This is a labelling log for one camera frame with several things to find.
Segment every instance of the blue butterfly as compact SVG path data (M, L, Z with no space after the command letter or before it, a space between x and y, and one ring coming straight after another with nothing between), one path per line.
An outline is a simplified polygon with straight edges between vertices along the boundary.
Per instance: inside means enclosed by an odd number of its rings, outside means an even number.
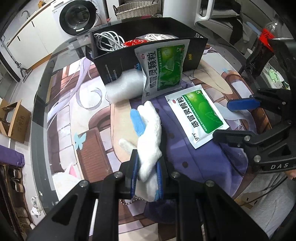
M75 150L79 149L82 150L83 148L83 142L86 140L86 133L84 133L82 136L79 136L77 133L74 134L74 141L75 141Z
M226 68L222 69L225 73L229 74L228 70Z

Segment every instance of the shoe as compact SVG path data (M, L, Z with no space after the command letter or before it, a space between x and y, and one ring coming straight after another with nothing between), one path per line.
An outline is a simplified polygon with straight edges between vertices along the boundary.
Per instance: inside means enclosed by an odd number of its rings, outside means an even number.
M19 169L15 169L13 167L8 168L8 175L12 179L21 179L22 178L22 171Z
M19 221L20 223L26 224L26 225L30 225L31 222L28 218L24 218L24 217L19 217Z
M31 198L31 203L33 204L33 207L38 208L37 197L32 197Z
M41 215L41 212L35 207L32 207L31 214L32 213L34 214L33 216L36 216L36 217Z
M33 224L33 223L31 223L31 224L30 224L30 227L31 227L31 229L34 229L34 228L36 228L36 225Z
M18 217L28 217L27 211L23 207L16 207L15 212L17 213Z
M10 180L10 184L13 190L17 192L24 192L23 185L19 183L17 180Z

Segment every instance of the black cardboard box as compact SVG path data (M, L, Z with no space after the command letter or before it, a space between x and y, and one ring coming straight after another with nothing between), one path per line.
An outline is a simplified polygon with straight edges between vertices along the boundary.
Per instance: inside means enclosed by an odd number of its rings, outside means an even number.
M156 42L176 40L166 39L153 41L106 53L97 48L95 38L93 36L96 33L104 31L114 31L118 35L122 36L125 41L129 41L149 33L169 34L180 39L189 39L190 44L184 60L183 71L196 69L198 67L207 43L207 38L203 35L173 18L137 18L115 25L101 27L91 33L92 52L90 53L90 49L86 47L86 56L88 58L93 58L92 61L95 63L104 84L115 81L125 70L132 68L141 70L141 66L134 52L135 48Z

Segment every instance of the washing machine door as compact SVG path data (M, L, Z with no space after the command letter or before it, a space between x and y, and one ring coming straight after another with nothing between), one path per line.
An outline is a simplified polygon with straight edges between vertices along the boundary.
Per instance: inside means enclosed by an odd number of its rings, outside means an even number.
M63 8L59 16L62 29L73 36L92 28L95 21L96 7L91 1L72 1Z

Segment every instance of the medicine packet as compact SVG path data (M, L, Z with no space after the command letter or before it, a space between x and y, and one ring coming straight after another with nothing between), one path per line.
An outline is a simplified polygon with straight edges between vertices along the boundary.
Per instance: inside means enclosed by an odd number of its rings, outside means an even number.
M144 73L142 102L181 88L181 75L189 39L140 46L135 54Z
M165 98L195 149L210 141L215 130L229 128L201 85L166 95Z

